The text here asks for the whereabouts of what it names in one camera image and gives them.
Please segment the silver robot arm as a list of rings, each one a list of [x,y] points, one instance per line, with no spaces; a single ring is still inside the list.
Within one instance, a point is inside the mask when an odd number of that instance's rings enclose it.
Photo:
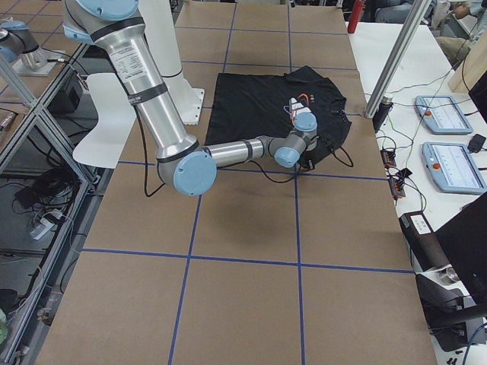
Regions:
[[[199,102],[200,95],[182,77],[171,81],[159,69],[180,66],[169,2],[64,1],[62,10],[67,37],[107,52],[129,104],[155,141],[161,181],[179,193],[201,195],[212,187],[218,167],[265,156],[291,168],[320,143],[315,115],[302,109],[284,138],[201,146],[186,131],[177,99],[187,94]]]

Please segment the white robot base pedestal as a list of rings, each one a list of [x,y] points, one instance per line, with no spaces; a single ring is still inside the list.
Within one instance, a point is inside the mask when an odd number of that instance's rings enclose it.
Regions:
[[[145,22],[149,50],[183,123],[198,124],[205,91],[192,87],[183,74],[169,1],[140,0],[138,9]]]

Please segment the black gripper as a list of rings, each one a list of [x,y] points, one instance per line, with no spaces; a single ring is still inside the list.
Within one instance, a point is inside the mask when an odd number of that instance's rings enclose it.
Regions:
[[[314,142],[314,148],[305,151],[302,156],[302,167],[306,170],[314,170],[318,163],[335,150],[335,142],[330,134],[318,135]]]

